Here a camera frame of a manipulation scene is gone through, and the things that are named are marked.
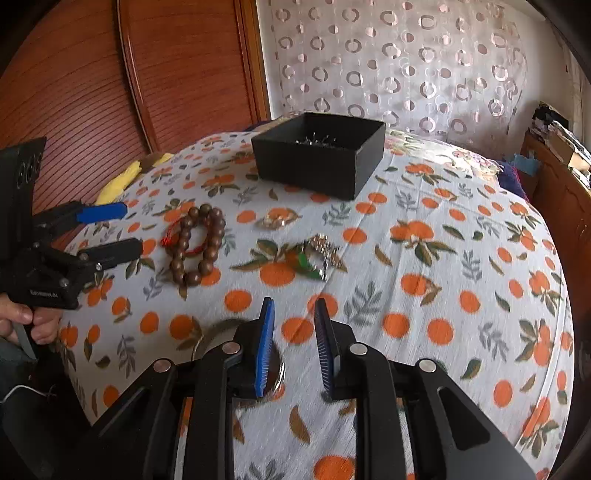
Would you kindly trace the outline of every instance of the white curtain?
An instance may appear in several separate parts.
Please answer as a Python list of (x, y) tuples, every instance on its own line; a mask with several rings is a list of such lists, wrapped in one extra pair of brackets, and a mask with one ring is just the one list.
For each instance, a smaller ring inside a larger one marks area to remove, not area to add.
[(504, 7), (483, 0), (269, 0), (284, 112), (316, 110), (495, 155), (527, 61)]

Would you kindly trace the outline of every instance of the red string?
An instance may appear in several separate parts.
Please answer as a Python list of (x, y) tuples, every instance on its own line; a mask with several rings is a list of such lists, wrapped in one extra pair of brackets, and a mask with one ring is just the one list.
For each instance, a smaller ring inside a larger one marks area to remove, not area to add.
[[(160, 245), (162, 247), (173, 247), (178, 243), (178, 239), (176, 241), (173, 240), (173, 230), (174, 228), (180, 224), (180, 219), (177, 220), (176, 222), (172, 223), (167, 229), (166, 229), (166, 235), (164, 235), (164, 238), (160, 241)], [(197, 255), (200, 254), (201, 252), (203, 252), (203, 250), (205, 250), (207, 244), (207, 237), (205, 237), (205, 240), (203, 241), (203, 243), (201, 245), (199, 245), (198, 247), (193, 248), (192, 250), (187, 250), (185, 252), (185, 255)]]

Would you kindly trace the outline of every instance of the wooden cabinet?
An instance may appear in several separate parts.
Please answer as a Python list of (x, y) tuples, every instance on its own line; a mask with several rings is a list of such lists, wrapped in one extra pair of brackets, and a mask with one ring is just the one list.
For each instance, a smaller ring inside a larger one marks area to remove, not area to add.
[(544, 217), (564, 270), (575, 323), (591, 321), (591, 194), (566, 165), (527, 133), (522, 155), (542, 163), (532, 204)]

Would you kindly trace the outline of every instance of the finger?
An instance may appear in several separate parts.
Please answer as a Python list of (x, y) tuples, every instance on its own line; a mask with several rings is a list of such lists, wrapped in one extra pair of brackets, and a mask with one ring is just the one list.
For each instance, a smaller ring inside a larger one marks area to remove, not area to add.
[(55, 335), (57, 332), (57, 320), (53, 322), (43, 323), (42, 325), (37, 325), (36, 327), (31, 330), (31, 338), (38, 342), (39, 340)]
[(6, 338), (12, 332), (12, 322), (10, 320), (0, 320), (0, 337)]
[(63, 310), (48, 309), (45, 307), (38, 308), (33, 312), (33, 324), (41, 325), (43, 323), (59, 320), (62, 313)]
[(33, 321), (31, 309), (27, 306), (11, 302), (5, 293), (0, 295), (0, 317), (24, 325)]

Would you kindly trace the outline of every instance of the wooden furniture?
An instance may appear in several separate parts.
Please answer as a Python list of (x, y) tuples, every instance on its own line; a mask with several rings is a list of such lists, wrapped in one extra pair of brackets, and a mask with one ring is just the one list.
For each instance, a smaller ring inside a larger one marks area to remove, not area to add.
[(61, 0), (0, 70), (0, 148), (47, 136), (35, 212), (92, 201), (136, 158), (268, 119), (261, 59), (255, 0)]
[(531, 199), (554, 239), (569, 289), (575, 325), (591, 318), (591, 193), (529, 132), (521, 154), (542, 163)]

